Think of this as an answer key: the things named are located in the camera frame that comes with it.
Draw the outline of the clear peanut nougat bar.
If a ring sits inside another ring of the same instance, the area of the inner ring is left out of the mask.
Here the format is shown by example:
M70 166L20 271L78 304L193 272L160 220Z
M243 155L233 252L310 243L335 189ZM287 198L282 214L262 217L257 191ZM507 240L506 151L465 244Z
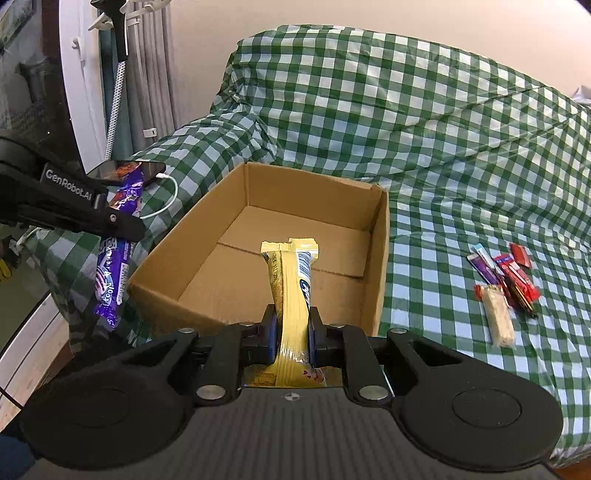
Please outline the clear peanut nougat bar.
M475 294L484 306L493 345L512 348L515 345L515 330L502 288L477 284Z

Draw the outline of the light blue candy stick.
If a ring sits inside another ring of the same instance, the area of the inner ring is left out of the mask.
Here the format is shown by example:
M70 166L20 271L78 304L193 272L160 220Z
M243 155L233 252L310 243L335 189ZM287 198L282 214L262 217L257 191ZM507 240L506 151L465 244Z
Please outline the light blue candy stick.
M499 276L496 262L493 260L493 258L490 256L490 254L482 244L473 244L471 246L471 249L483 260L483 262L496 276Z

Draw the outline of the white door frame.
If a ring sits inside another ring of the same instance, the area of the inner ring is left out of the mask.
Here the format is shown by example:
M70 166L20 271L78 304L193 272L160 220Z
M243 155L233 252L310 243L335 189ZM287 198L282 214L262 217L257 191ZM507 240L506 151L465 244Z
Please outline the white door frame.
M90 28L97 13L88 1L60 0L59 39L70 120L83 169L103 162L106 121L99 34Z

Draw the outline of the green checkered sofa cover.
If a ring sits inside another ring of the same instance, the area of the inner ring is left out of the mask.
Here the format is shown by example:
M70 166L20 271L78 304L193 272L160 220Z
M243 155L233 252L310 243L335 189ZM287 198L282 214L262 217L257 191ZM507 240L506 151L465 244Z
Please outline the green checkered sofa cover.
M402 35L281 26L242 39L211 111L138 153L138 267L206 193L253 162L379 186L390 207L377 334L404 328L518 374L559 402L552 463L590 455L590 110L486 57ZM467 256L533 261L537 318L493 345Z

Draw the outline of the purple chocolate bar wrapper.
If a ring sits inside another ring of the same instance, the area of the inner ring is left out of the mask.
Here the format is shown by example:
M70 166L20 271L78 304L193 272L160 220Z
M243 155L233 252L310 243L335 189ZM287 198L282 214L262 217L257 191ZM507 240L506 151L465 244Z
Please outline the purple chocolate bar wrapper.
M122 185L110 201L118 212L138 216L143 189L143 174L138 163L125 169ZM95 274L94 313L113 330L118 324L118 307L123 302L133 242L118 237L101 239Z

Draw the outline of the brown cardboard box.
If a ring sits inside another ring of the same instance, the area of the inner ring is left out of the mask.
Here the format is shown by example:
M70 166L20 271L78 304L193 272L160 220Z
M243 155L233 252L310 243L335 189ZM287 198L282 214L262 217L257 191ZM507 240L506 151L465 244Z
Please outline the brown cardboard box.
M379 330L389 249L383 188L245 163L206 193L131 275L129 297L155 332L202 335L318 309L327 324Z

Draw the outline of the black snack bar wrapper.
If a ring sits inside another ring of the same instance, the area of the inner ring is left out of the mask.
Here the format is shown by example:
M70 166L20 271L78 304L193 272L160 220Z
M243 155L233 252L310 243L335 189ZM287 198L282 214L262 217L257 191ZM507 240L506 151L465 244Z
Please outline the black snack bar wrapper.
M519 309L528 317L537 318L538 313L533 303L526 297L515 281L511 277L505 276L504 283L507 286L513 301L519 307Z

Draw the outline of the small red snack packet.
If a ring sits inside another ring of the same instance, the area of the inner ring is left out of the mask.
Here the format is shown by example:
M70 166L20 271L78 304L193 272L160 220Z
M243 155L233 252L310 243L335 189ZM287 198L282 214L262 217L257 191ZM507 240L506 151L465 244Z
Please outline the small red snack packet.
M526 249L516 243L509 244L511 255L515 262L525 269L531 270L532 263Z

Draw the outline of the yellow snack bar wrapper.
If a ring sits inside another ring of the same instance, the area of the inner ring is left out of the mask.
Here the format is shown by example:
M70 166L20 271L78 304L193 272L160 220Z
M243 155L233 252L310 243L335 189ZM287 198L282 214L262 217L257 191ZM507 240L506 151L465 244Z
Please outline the yellow snack bar wrapper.
M260 254L266 260L280 322L280 347L273 364L252 368L245 374L245 383L273 388L324 387L324 373L311 366L308 356L311 265L318 259L318 244L312 238L264 241Z

